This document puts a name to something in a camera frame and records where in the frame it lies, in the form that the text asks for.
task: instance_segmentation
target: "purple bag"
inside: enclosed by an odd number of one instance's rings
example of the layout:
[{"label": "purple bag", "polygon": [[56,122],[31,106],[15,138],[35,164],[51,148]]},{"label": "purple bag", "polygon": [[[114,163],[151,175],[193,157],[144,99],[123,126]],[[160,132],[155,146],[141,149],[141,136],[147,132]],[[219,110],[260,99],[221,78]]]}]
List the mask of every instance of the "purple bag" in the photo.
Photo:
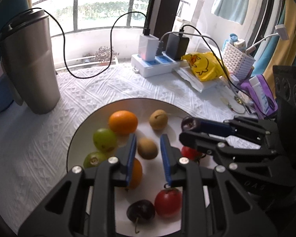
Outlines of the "purple bag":
[{"label": "purple bag", "polygon": [[[267,116],[273,114],[275,111],[277,111],[278,109],[278,106],[277,106],[277,103],[276,101],[274,100],[273,98],[273,94],[271,92],[271,89],[269,87],[269,85],[267,84],[265,78],[263,75],[257,75],[257,78],[259,79],[259,82],[261,83],[261,86],[262,86],[262,89],[265,93],[265,96],[266,96],[266,99],[269,103],[269,111],[267,112]],[[259,102],[259,99],[255,93],[255,91],[253,90],[250,82],[249,82],[249,79],[245,80],[242,84],[241,84],[241,89],[244,90],[246,93],[249,93],[252,100],[254,100],[254,110],[255,112],[257,113],[258,117],[260,119],[263,119],[265,118],[265,115],[263,115],[261,112],[262,112],[262,107],[260,105],[260,102]]]}]

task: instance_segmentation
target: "tablecloth pattern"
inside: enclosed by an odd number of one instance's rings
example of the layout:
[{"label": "tablecloth pattern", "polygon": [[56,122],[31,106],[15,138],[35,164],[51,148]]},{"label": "tablecloth pattern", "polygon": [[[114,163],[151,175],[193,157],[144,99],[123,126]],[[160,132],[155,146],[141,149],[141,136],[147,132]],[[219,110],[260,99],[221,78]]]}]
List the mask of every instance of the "tablecloth pattern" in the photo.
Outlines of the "tablecloth pattern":
[{"label": "tablecloth pattern", "polygon": [[[90,76],[102,67],[75,71]],[[193,116],[223,121],[234,113],[216,88],[198,93],[176,73],[143,78],[130,64],[111,66],[99,76],[81,80],[57,75],[61,98],[46,115],[13,103],[0,113],[0,214],[14,232],[66,173],[70,140],[96,109],[116,100],[147,97],[172,103]],[[254,147],[230,138],[236,147]]]}]

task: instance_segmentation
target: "robotic arm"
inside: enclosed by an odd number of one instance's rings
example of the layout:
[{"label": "robotic arm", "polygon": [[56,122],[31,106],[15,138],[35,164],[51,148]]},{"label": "robotic arm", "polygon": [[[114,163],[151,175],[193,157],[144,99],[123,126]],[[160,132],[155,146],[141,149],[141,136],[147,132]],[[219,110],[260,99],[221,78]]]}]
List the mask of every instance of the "robotic arm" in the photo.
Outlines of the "robotic arm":
[{"label": "robotic arm", "polygon": [[[161,136],[166,181],[171,187],[183,187],[181,230],[170,236],[277,236],[263,206],[296,186],[296,171],[281,147],[276,123],[243,117],[224,123],[199,118],[184,122],[187,124],[182,127],[181,143],[213,156],[218,166],[214,170],[199,167],[182,157],[167,135]],[[235,135],[261,148],[236,149],[209,134]],[[90,237],[122,236],[115,232],[114,187],[129,184],[135,152],[136,136],[132,134],[116,157],[99,167],[73,167],[26,219],[18,236],[83,237],[85,232]],[[90,186],[94,191],[86,231],[84,217]],[[208,187],[210,197],[207,208],[203,186]],[[255,202],[249,192],[264,197],[263,202]]]}]

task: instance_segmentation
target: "yellow plastic bag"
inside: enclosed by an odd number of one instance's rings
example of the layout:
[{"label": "yellow plastic bag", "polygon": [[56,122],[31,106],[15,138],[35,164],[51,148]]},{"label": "yellow plastic bag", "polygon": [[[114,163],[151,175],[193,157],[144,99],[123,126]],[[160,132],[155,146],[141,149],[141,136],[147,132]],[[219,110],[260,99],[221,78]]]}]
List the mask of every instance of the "yellow plastic bag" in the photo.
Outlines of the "yellow plastic bag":
[{"label": "yellow plastic bag", "polygon": [[209,81],[225,73],[212,52],[199,53],[193,52],[181,57],[181,60],[187,60],[193,74],[200,81]]}]

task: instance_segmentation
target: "power strip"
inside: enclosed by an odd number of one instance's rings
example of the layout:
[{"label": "power strip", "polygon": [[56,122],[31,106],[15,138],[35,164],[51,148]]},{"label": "power strip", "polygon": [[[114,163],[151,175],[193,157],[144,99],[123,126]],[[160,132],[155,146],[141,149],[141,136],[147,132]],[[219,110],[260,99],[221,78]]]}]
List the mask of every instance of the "power strip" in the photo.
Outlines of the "power strip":
[{"label": "power strip", "polygon": [[186,65],[186,61],[174,61],[164,52],[156,56],[153,61],[144,61],[138,54],[132,55],[131,64],[143,77],[151,77],[171,72],[181,65]]}]

